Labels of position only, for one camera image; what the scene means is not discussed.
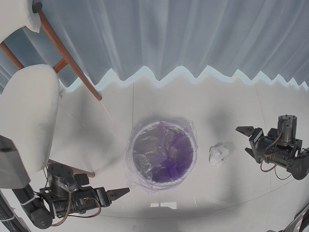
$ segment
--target white tile floor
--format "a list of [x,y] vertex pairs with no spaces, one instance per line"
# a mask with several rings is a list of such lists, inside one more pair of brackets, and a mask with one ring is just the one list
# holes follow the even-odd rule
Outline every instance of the white tile floor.
[[[280,78],[270,82],[264,76],[250,81],[241,73],[227,78],[203,72],[195,79],[180,72],[175,70],[160,82],[147,69],[125,82],[114,74],[106,75],[98,84],[102,101],[84,85],[72,92],[61,91],[50,158],[95,171],[92,187],[108,190],[127,186],[123,156],[132,128],[141,122],[192,120],[199,149],[195,168],[176,189],[149,195],[136,187],[102,209],[100,216],[89,220],[70,217],[57,231],[70,231],[71,226],[133,232],[282,230],[309,202],[309,177],[280,181],[273,172],[261,172],[244,151],[250,146],[248,137],[235,131],[237,126],[254,126],[266,134],[276,127],[278,115],[295,114],[297,137],[303,146],[309,145],[308,88],[284,85]],[[230,156],[216,168],[208,162],[209,149],[219,143],[229,146]],[[278,174],[287,175],[280,168]],[[35,190],[42,187],[43,172],[32,174],[31,180]],[[29,223],[12,193],[4,192],[17,214],[33,231],[39,231]],[[166,202],[176,202],[177,209],[151,207],[152,203]]]

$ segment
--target curtain fold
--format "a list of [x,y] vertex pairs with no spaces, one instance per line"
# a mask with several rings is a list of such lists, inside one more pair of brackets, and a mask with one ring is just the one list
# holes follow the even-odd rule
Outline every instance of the curtain fold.
[[[210,65],[309,83],[309,0],[43,0],[43,11],[94,84],[110,68],[126,80],[144,65],[158,80],[177,66],[198,77]],[[5,43],[25,66],[61,59],[42,29]],[[0,51],[0,93],[16,71]],[[66,66],[59,78],[68,87],[77,76]]]

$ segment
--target white zip tie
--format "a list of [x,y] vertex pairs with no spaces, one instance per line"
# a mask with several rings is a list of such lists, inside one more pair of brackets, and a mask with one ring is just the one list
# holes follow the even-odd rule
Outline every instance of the white zip tie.
[[38,195],[34,194],[32,199],[28,200],[26,203],[20,203],[20,205],[24,206],[26,204],[29,204],[30,202],[32,202],[33,200],[35,200],[38,197],[39,197]]
[[13,220],[14,218],[15,218],[15,212],[13,212],[13,217],[12,218],[5,219],[5,220],[0,220],[0,222],[7,222],[7,221],[10,221],[10,220]]

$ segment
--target white seat cushion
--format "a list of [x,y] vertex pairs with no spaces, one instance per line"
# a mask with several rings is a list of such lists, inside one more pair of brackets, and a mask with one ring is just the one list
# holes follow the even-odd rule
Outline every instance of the white seat cushion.
[[59,79],[46,64],[17,71],[0,96],[0,135],[13,140],[27,172],[47,164],[58,100]]
[[24,26],[39,32],[41,19],[32,12],[32,0],[0,0],[0,43]]

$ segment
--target gray curtain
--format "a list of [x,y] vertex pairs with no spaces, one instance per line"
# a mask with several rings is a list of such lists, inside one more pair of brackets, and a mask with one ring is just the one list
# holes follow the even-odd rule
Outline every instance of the gray curtain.
[[[309,0],[43,0],[43,11],[94,84],[110,68],[125,80],[143,65],[158,80],[210,65],[309,83]],[[25,66],[61,59],[42,29],[5,43]],[[0,51],[0,92],[16,70]],[[76,75],[67,66],[59,78],[68,87]]]

